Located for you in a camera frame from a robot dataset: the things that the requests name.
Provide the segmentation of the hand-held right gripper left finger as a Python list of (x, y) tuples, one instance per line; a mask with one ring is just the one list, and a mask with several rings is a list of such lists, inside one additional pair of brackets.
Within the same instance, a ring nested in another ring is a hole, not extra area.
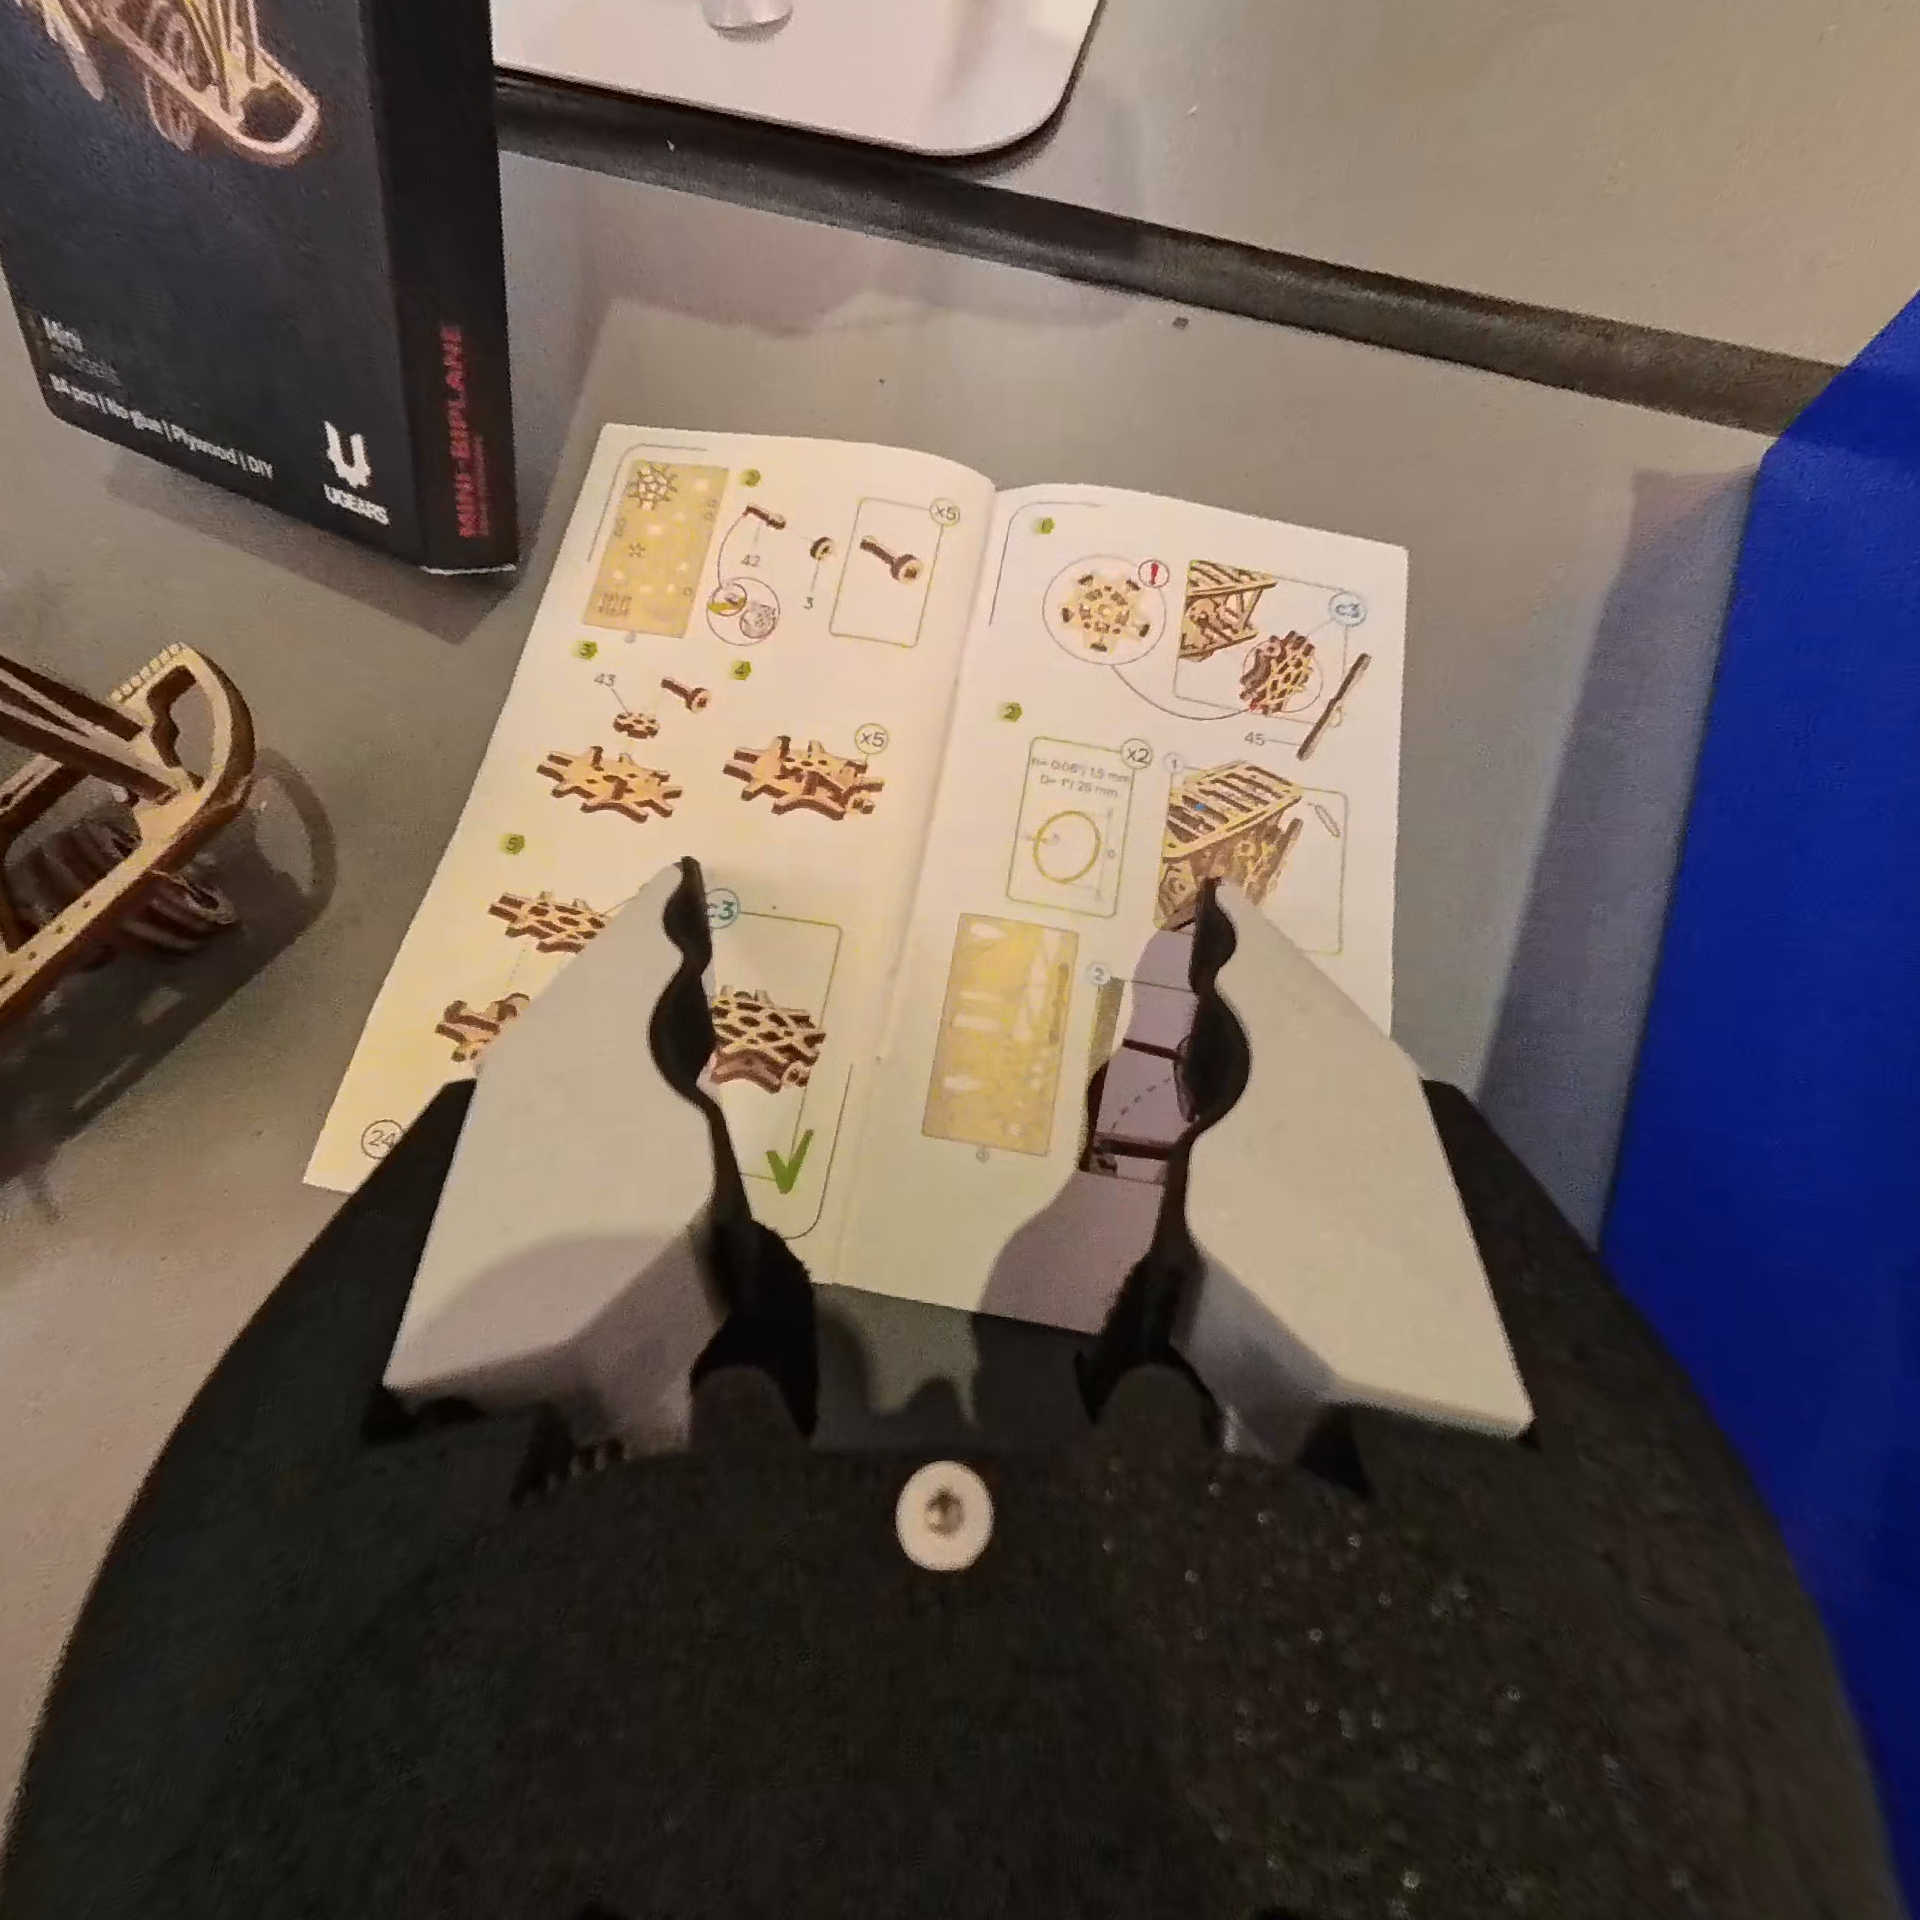
[(385, 1370), (397, 1400), (696, 1404), (755, 1285), (703, 972), (703, 871), (671, 862), (489, 1042)]

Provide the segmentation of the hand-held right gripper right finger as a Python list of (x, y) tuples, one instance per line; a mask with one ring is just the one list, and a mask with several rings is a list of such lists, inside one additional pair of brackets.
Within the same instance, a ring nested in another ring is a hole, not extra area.
[(1522, 1441), (1530, 1394), (1420, 1066), (1228, 879), (1193, 924), (1193, 1126), (1078, 1385), (1171, 1370), (1230, 1456), (1338, 1413)]

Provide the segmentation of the blue box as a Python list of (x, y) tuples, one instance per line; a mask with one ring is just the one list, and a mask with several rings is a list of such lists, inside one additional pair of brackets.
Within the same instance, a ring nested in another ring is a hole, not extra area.
[(1794, 1532), (1915, 1528), (1920, 300), (1755, 477), (1604, 1259)]

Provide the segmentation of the instruction booklet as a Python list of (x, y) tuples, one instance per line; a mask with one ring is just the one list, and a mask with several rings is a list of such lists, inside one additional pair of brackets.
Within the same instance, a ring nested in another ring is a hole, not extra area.
[(1069, 1181), (1129, 1260), (1208, 879), (1391, 1023), (1403, 588), (1214, 503), (602, 424), (303, 1186), (360, 1192), (696, 858), (703, 1092), (817, 1281), (986, 1313)]

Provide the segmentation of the wooden biplane model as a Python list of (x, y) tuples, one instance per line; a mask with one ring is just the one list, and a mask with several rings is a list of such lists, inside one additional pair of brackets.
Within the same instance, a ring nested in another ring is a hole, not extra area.
[(194, 949), (230, 914), (194, 862), (237, 818), (256, 779), (256, 729), (234, 674), (194, 650), (158, 650), (115, 693), (82, 693), (17, 660), (0, 666), (0, 729), (26, 765), (0, 790), (6, 879), (0, 1015), (33, 1009), (72, 972), (148, 932)]

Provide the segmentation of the black model kit box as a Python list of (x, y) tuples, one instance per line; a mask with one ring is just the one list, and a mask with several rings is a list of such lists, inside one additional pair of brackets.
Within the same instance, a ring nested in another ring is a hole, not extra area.
[(53, 422), (425, 576), (520, 563), (486, 0), (6, 0), (0, 245)]

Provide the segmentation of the white monitor stand base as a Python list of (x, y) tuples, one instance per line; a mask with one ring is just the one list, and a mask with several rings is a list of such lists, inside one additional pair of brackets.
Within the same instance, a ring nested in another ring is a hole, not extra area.
[(1097, 21), (1097, 0), (498, 0), (489, 54), (530, 85), (971, 160), (1060, 112)]

